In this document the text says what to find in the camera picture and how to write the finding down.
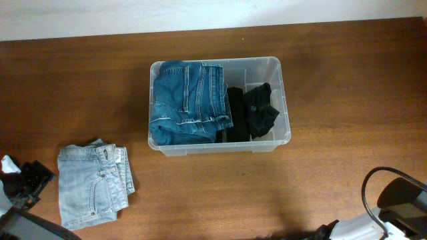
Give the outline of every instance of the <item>brown wooden surface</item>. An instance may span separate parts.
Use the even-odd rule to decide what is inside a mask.
[[[0,43],[0,154],[39,160],[98,137],[125,146],[136,193],[83,239],[247,239],[364,213],[379,165],[427,180],[422,18]],[[149,67],[169,59],[276,56],[291,141],[271,153],[167,158],[147,144]],[[375,206],[395,178],[368,184]],[[31,213],[60,224],[58,182]]]

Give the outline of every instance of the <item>storage box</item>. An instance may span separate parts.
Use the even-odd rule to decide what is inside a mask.
[[[148,145],[166,156],[182,156],[193,153],[221,153],[234,151],[268,152],[273,151],[278,145],[286,144],[291,139],[288,109],[286,107],[285,89],[283,86],[282,68],[279,59],[275,57],[251,57],[245,59],[216,59],[201,60],[206,63],[220,64],[224,67],[224,81],[228,87],[239,87],[244,93],[269,83],[272,88],[270,95],[271,105],[280,114],[274,121],[274,127],[263,137],[257,137],[248,142],[241,143],[210,143],[191,145],[159,146],[148,132]],[[159,75],[160,65],[163,61],[153,63],[150,68],[149,83],[149,122],[153,107],[153,82]]]

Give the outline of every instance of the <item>white backdrop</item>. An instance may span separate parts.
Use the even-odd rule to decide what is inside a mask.
[[[0,0],[0,40],[427,15],[427,0]]]

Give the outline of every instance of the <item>folded shorts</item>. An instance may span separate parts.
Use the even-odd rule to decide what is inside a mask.
[[[233,127],[221,65],[168,61],[153,83],[149,130],[158,145],[215,143]]]
[[[62,149],[58,169],[61,225],[69,230],[117,220],[135,192],[126,148],[100,139]]]

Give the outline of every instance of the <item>black cable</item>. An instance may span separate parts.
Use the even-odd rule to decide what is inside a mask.
[[[403,177],[405,180],[407,180],[407,181],[409,181],[409,182],[411,182],[411,183],[413,183],[413,184],[417,185],[419,188],[421,188],[421,189],[422,189],[423,191],[425,191],[425,192],[427,192],[427,185],[425,185],[425,184],[423,184],[422,182],[420,182],[419,180],[417,180],[417,179],[415,179],[415,178],[413,178],[413,177],[409,176],[408,174],[406,174],[406,173],[404,173],[404,172],[402,172],[402,171],[399,171],[399,170],[397,170],[397,169],[394,169],[394,168],[392,168],[392,167],[376,167],[376,168],[374,168],[373,170],[371,170],[371,171],[367,174],[367,176],[365,177],[365,180],[363,180],[363,184],[362,184],[362,202],[363,202],[363,206],[365,207],[366,212],[368,213],[369,217],[370,217],[372,220],[374,220],[374,222],[376,222],[376,224],[378,224],[378,225],[382,228],[382,230],[384,230],[384,235],[383,235],[383,236],[382,236],[382,238],[380,239],[380,240],[383,240],[383,239],[386,239],[386,238],[388,237],[388,231],[387,231],[387,228],[386,228],[386,226],[384,226],[384,224],[382,224],[382,223],[380,222],[380,220],[378,220],[378,219],[374,216],[374,214],[372,214],[371,210],[369,210],[368,203],[366,202],[366,196],[365,196],[366,184],[368,183],[369,178],[372,176],[372,174],[374,174],[374,173],[375,173],[375,172],[377,172],[377,171],[381,171],[381,170],[384,170],[384,171],[390,171],[390,172],[392,172],[392,173],[395,173],[395,174],[397,174],[397,175],[399,175],[399,176]]]

